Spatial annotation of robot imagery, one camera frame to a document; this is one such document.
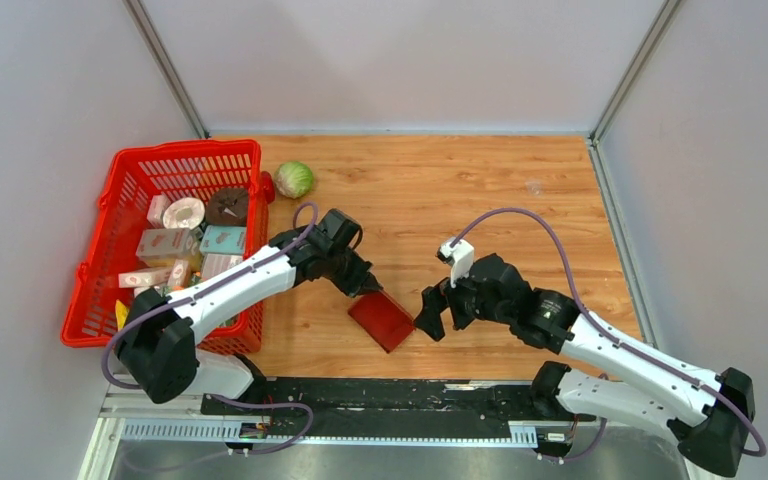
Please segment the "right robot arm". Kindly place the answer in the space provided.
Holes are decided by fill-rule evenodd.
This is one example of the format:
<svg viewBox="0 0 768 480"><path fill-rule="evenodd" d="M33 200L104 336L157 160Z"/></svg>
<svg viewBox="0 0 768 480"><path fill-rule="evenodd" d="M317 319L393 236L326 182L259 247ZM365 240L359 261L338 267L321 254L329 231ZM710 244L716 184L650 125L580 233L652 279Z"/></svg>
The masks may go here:
<svg viewBox="0 0 768 480"><path fill-rule="evenodd" d="M545 362L530 391L539 416L567 411L616 421L667 440L712 474L736 476L755 415L753 382L741 370L716 373L673 358L582 311L573 298L531 287L496 254L475 261L460 278L424 289L414 324L439 341L444 311L457 330L476 320L503 324L527 346L606 373L601 379Z"/></svg>

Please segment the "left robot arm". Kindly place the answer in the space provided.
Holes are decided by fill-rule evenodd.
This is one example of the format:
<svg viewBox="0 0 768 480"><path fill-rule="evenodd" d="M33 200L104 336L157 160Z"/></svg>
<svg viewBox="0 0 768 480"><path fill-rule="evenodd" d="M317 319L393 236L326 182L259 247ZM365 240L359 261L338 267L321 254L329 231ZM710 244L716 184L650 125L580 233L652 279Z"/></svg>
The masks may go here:
<svg viewBox="0 0 768 480"><path fill-rule="evenodd" d="M338 209L274 236L252 256L195 286L133 301L105 346L102 373L121 389L141 390L155 404L182 394L226 397L243 415L264 405L266 390L236 355L199 349L233 315L306 281L329 280L349 298L382 291L372 265L356 251L361 226Z"/></svg>

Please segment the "red paper box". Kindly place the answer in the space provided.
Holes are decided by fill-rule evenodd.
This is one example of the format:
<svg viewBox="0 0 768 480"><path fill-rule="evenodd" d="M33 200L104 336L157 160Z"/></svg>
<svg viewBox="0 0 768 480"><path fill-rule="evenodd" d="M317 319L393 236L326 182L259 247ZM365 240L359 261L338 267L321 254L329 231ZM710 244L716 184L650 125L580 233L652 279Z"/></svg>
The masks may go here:
<svg viewBox="0 0 768 480"><path fill-rule="evenodd" d="M348 315L386 353L396 350L415 330L413 317L385 291L361 296Z"/></svg>

